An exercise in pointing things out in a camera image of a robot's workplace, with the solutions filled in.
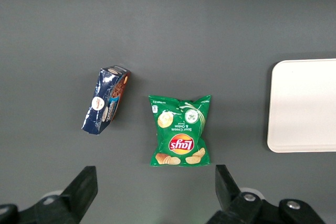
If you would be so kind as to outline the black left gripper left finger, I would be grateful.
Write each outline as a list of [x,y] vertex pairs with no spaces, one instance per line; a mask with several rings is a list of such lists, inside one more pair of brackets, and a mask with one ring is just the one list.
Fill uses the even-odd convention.
[[97,193],[96,167],[86,166],[60,195],[46,196],[23,211],[15,204],[1,205],[1,223],[80,223]]

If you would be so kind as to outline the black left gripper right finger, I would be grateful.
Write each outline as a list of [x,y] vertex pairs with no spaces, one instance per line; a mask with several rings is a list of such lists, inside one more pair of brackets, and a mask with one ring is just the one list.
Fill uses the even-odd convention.
[[283,199],[274,206],[251,189],[242,191],[226,165],[216,165],[215,191],[221,210],[207,223],[325,223],[304,201]]

